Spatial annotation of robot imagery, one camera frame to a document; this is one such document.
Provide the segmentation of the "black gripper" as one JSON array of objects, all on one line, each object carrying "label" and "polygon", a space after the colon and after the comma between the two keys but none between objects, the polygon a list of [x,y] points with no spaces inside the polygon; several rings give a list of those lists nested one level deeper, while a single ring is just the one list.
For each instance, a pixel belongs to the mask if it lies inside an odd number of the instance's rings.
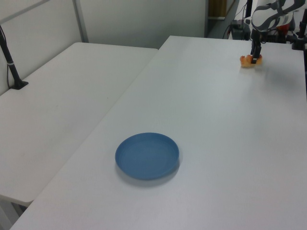
[{"label": "black gripper", "polygon": [[256,29],[252,29],[250,38],[252,40],[251,63],[256,64],[261,52],[261,33]]}]

